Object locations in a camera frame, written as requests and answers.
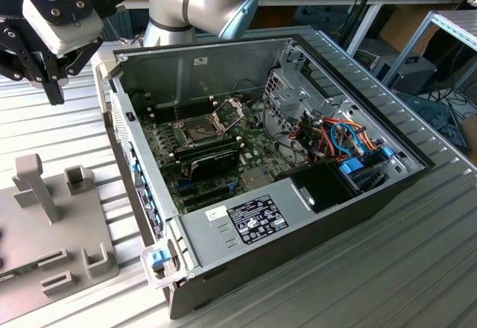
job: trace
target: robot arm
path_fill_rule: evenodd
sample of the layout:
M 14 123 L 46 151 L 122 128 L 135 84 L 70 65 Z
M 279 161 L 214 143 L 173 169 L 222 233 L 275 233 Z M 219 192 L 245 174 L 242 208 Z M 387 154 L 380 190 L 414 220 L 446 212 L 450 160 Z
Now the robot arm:
M 102 44 L 102 19 L 124 0 L 0 0 L 0 75 L 26 78 L 63 104 L 62 86 Z M 193 26 L 239 38 L 259 0 L 150 0 L 145 45 L 193 42 Z
M 231 40 L 247 30 L 259 0 L 149 0 L 145 46 L 193 42 L 194 26 Z
M 101 46 L 101 19 L 124 0 L 0 0 L 0 74 L 44 88 L 63 104 L 62 86 Z

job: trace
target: black plastic bracket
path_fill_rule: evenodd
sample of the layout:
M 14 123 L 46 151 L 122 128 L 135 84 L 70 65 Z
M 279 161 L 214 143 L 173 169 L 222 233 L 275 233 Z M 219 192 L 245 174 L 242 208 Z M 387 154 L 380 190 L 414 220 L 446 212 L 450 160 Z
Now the black plastic bracket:
M 77 75 L 88 63 L 89 59 L 100 48 L 103 40 L 98 37 L 94 42 L 77 50 L 76 58 L 68 65 L 64 66 L 64 70 L 68 75 Z

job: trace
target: table leg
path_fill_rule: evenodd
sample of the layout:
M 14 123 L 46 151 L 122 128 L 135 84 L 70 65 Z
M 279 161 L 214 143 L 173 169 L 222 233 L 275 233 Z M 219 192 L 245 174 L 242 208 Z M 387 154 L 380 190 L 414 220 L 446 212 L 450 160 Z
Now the table leg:
M 381 9 L 382 3 L 378 1 L 375 4 L 372 4 L 369 9 L 367 9 L 366 15 L 364 15 L 363 20 L 361 21 L 361 24 L 359 25 L 358 30 L 355 33 L 355 36 L 351 40 L 350 45 L 348 46 L 348 49 L 346 52 L 348 55 L 351 57 L 354 56 L 356 53 L 356 50 L 358 50 L 359 45 L 361 44 L 361 41 L 364 39 L 364 36 L 366 36 L 367 31 L 370 29 L 371 24 L 373 23 L 374 19 L 378 15 L 379 9 Z
M 460 87 L 464 84 L 465 81 L 470 77 L 472 73 L 474 73 L 477 70 L 477 61 L 474 62 L 473 65 L 465 72 L 465 74 L 459 78 L 459 81 L 455 84 L 455 88 L 460 89 Z

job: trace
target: black cable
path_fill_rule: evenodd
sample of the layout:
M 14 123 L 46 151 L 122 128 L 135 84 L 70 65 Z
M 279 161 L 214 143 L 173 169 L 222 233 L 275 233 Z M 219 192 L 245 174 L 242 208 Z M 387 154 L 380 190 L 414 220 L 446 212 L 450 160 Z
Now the black cable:
M 251 79 L 249 78 L 241 78 L 240 80 L 236 81 L 234 84 L 233 84 L 233 87 L 232 87 L 232 95 L 237 95 L 235 93 L 236 89 L 237 89 L 237 86 L 239 86 L 240 83 L 242 82 L 248 82 L 250 83 L 252 86 L 255 86 L 255 88 L 259 88 L 259 86 L 257 86 L 257 84 L 255 82 L 253 82 Z
M 339 43 L 341 44 L 341 39 L 343 37 L 343 30 L 344 28 L 346 27 L 346 24 L 348 23 L 348 21 L 350 20 L 350 17 L 351 15 L 353 14 L 353 11 L 355 10 L 355 6 L 356 6 L 356 3 L 358 2 L 358 0 L 355 0 L 355 2 L 353 3 L 353 6 L 351 7 L 351 10 L 350 10 L 350 13 L 348 13 L 348 16 L 346 18 L 346 20 L 344 21 L 344 24 L 343 24 L 343 27 L 341 28 L 341 33 L 340 33 L 340 39 L 339 39 Z
M 367 1 L 368 0 L 361 0 L 361 3 L 358 6 L 358 10 L 355 13 L 353 13 L 353 15 L 350 17 L 351 23 L 343 27 L 343 36 L 340 39 L 340 43 L 339 43 L 341 47 L 344 47 L 344 44 L 348 40 L 348 37 L 350 36 L 351 31 L 355 27 L 355 24 L 357 23 L 363 9 L 366 7 Z
M 450 90 L 444 94 L 444 96 L 441 98 L 439 96 L 439 99 L 437 100 L 437 102 L 440 102 L 442 101 L 443 99 L 447 98 L 450 96 L 450 94 L 452 92 L 455 91 L 455 73 L 454 73 L 454 67 L 455 67 L 455 61 L 457 60 L 457 57 L 459 57 L 459 54 L 461 54 L 462 50 L 464 49 L 465 47 L 465 44 L 462 44 L 461 48 L 459 49 L 459 51 L 457 51 L 457 53 L 455 54 L 454 58 L 452 59 L 452 62 L 451 62 L 451 65 L 450 65 L 450 73 L 451 73 L 451 79 L 452 79 L 452 87 L 450 88 Z

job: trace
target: slatted metal surface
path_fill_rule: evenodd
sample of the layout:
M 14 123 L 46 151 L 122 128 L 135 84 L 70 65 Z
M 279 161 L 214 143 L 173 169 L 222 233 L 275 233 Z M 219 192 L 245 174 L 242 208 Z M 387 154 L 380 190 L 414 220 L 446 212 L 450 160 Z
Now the slatted metal surface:
M 477 10 L 439 11 L 432 22 L 477 51 Z
M 476 325 L 475 167 L 324 35 L 298 27 L 249 31 L 246 36 L 291 33 L 305 37 L 435 161 L 429 176 L 370 221 L 202 310 L 170 321 L 162 292 L 147 287 L 139 264 L 142 242 L 101 126 L 91 69 L 72 80 L 62 107 L 50 107 L 41 91 L 24 83 L 3 80 L 2 187 L 11 177 L 4 159 L 19 152 L 39 152 L 46 158 L 45 172 L 51 174 L 78 163 L 92 168 L 121 267 L 116 278 L 32 312 L 8 327 Z M 326 78 L 317 76 L 316 81 L 332 90 Z

